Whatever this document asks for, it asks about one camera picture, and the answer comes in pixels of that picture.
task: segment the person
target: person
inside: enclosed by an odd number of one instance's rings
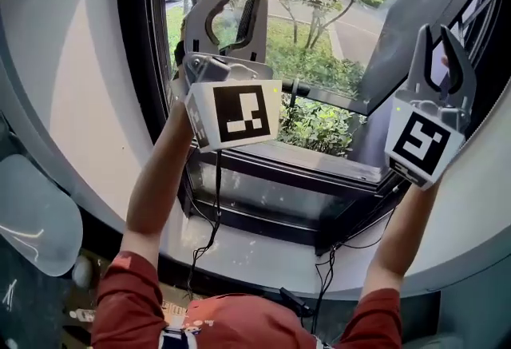
[[[93,347],[328,347],[301,326],[294,312],[252,295],[192,301],[184,329],[167,327],[156,273],[160,237],[192,138],[186,109],[177,102],[134,187],[120,252],[100,282]],[[424,192],[412,185],[396,208],[367,269],[355,313],[334,347],[401,347],[399,291],[437,190],[438,183]],[[191,333],[186,325],[195,331]]]

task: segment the open window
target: open window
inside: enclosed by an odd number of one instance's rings
[[[151,62],[132,60],[130,67],[145,66],[154,76],[150,81],[141,76],[147,72],[133,76],[153,140],[172,103],[168,81],[176,72],[173,50],[180,25],[196,1],[137,0],[147,15],[140,26]],[[243,3],[232,1],[214,21],[222,44],[234,41]],[[223,224],[314,245],[321,252],[385,216],[407,187],[386,167],[383,150],[390,101],[406,80],[419,27],[431,25],[433,79],[441,83],[446,68],[440,25],[454,31],[477,68],[500,4],[502,0],[269,0],[267,63],[287,91],[279,137],[224,151]],[[119,9],[123,22],[121,1]],[[123,26],[127,51],[137,44],[142,49],[141,32],[133,29],[133,17],[126,18],[131,18],[133,31]],[[491,92],[494,103],[505,82],[499,82],[499,90],[481,81],[478,95]],[[291,95],[293,85],[297,90]],[[488,111],[476,98],[473,129]],[[179,194],[186,214],[213,217],[215,160],[214,154],[191,147]]]

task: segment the white wall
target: white wall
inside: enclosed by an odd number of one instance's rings
[[[129,194],[152,148],[127,65],[117,0],[0,0],[0,106],[28,150],[73,199],[121,229]],[[442,183],[405,293],[441,288],[511,250],[511,95]],[[384,223],[353,242],[377,240]],[[191,262],[210,227],[172,212],[162,252]],[[374,248],[337,254],[327,297],[356,299]],[[319,290],[313,249],[220,227],[199,266],[300,294]]]
[[[40,121],[85,183],[124,218],[152,144],[117,0],[0,0],[0,10],[10,56]]]

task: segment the forearm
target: forearm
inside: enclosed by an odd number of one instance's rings
[[[133,189],[126,228],[146,236],[159,236],[179,188],[193,132],[186,109],[176,103]]]
[[[438,186],[439,182],[422,191],[412,184],[390,219],[373,264],[401,277],[406,274],[417,255]]]

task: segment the leaves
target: leaves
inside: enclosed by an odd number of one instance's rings
[[[266,63],[273,68],[277,78],[299,78],[309,85],[342,93],[356,98],[358,84],[362,80],[364,68],[357,62],[347,59],[340,61],[331,55],[320,42],[314,51],[304,50],[280,42],[280,38],[269,38],[268,27]]]
[[[300,97],[291,109],[289,101],[290,96],[284,95],[277,140],[332,156],[346,156],[352,140],[349,122],[353,113]]]

